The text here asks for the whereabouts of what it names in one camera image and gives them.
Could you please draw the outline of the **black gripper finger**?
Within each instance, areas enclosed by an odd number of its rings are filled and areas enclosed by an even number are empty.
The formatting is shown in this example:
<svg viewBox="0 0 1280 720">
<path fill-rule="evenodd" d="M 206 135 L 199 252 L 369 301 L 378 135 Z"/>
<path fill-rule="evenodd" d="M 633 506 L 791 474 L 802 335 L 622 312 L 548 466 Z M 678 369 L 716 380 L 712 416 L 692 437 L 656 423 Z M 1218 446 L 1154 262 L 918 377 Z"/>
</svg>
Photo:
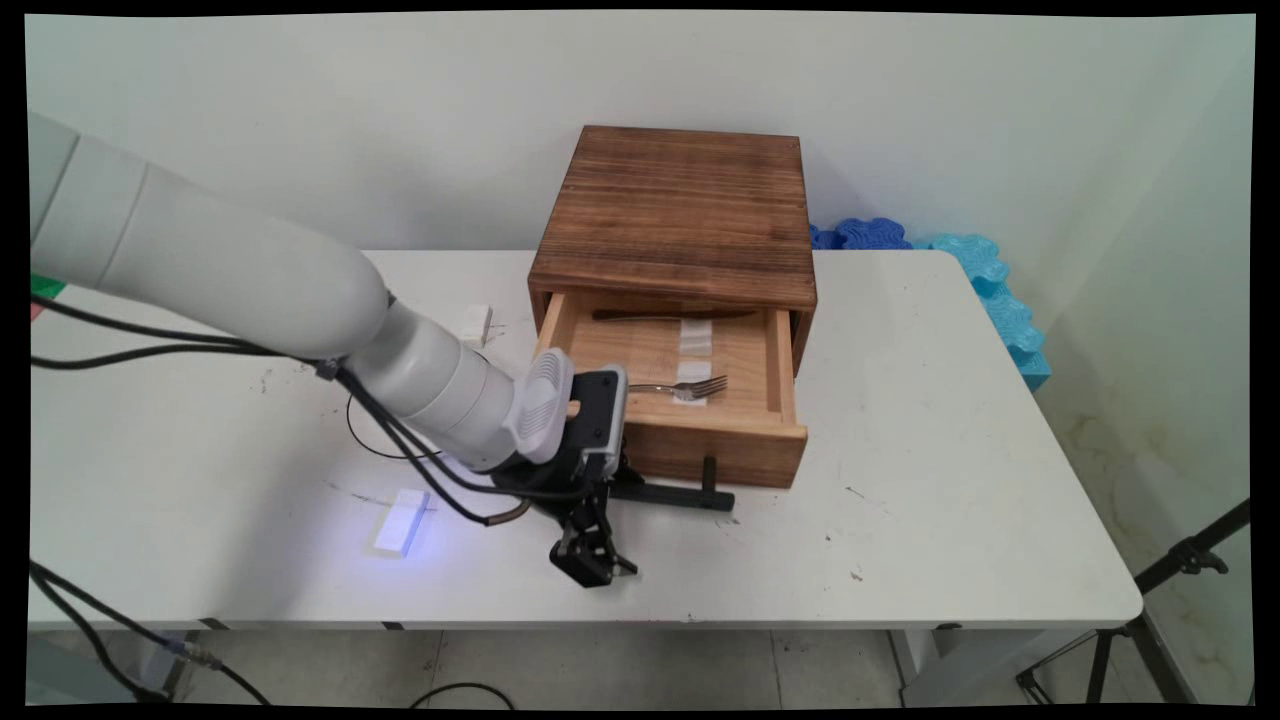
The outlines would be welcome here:
<svg viewBox="0 0 1280 720">
<path fill-rule="evenodd" d="M 620 553 L 614 544 L 614 532 L 611 525 L 607 514 L 607 497 L 593 497 L 591 498 L 593 511 L 595 514 L 598 525 L 599 544 L 603 548 L 603 555 L 609 562 L 611 577 L 636 577 L 639 573 L 637 565 L 631 562 L 625 556 Z"/>
<path fill-rule="evenodd" d="M 549 553 L 550 562 L 584 588 L 613 582 L 596 530 L 591 503 L 579 503 L 561 520 L 561 537 Z"/>
</svg>

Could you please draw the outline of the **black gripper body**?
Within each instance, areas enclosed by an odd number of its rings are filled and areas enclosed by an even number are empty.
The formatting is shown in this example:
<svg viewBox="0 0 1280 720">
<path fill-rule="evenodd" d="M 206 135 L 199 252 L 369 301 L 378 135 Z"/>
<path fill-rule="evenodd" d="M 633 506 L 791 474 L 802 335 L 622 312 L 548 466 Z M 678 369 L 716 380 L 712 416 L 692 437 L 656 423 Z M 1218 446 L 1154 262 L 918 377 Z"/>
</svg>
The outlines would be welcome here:
<svg viewBox="0 0 1280 720">
<path fill-rule="evenodd" d="M 499 489 L 515 491 L 530 498 L 550 518 L 585 516 L 589 509 L 604 515 L 614 482 L 637 480 L 627 456 L 577 450 L 561 450 L 545 464 L 513 457 L 492 471 Z"/>
</svg>

